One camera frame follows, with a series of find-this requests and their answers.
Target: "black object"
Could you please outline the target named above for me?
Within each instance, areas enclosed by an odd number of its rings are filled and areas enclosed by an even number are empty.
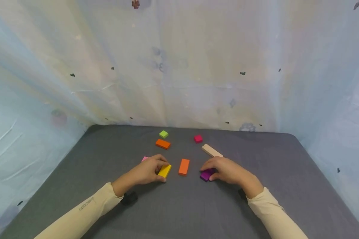
[[[133,191],[129,194],[125,193],[124,198],[121,200],[121,204],[127,206],[134,203],[137,200],[138,200],[138,196],[136,192]]]
[[[241,197],[241,199],[243,199],[247,203],[247,197],[243,189],[238,190],[238,194]]]

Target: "small cube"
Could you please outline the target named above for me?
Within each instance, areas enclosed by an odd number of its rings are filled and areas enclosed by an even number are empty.
[[[156,146],[168,150],[168,148],[170,147],[170,143],[159,138],[156,141]]]
[[[194,136],[194,141],[195,143],[202,143],[202,136],[201,135],[196,135]]]
[[[161,133],[160,133],[160,136],[162,138],[166,138],[168,135],[169,135],[169,133],[167,133],[165,130],[161,131]]]
[[[182,161],[180,162],[180,166],[179,166],[179,168],[180,168],[179,175],[186,176],[187,169],[189,168],[189,163],[190,163],[189,159],[182,159]]]
[[[214,169],[206,169],[205,171],[202,171],[200,178],[207,182],[209,181],[210,176],[214,174]]]
[[[172,169],[172,165],[169,164],[168,166],[162,166],[160,172],[158,173],[159,176],[162,176],[166,178],[170,172],[170,169]]]

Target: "red block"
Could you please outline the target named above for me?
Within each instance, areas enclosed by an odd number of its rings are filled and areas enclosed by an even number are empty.
[[[201,135],[196,135],[196,136],[194,136],[194,141],[195,141],[196,143],[202,143],[202,137],[201,137]]]

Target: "magenta block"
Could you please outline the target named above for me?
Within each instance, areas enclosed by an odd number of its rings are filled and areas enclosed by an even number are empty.
[[[201,135],[194,136],[194,141],[196,143],[202,143],[202,136]]]
[[[209,178],[210,178],[210,176],[212,176],[212,174],[214,174],[214,169],[206,169],[205,171],[203,171],[201,173],[200,178],[203,181],[207,182],[207,181],[209,181]]]

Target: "long sleeve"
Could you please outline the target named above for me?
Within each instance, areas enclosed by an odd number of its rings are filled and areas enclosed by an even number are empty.
[[[74,207],[35,239],[80,239],[104,214],[114,208],[123,197],[114,194],[110,183]]]
[[[286,214],[266,187],[262,193],[247,201],[252,211],[265,225],[272,239],[307,239],[307,236]]]

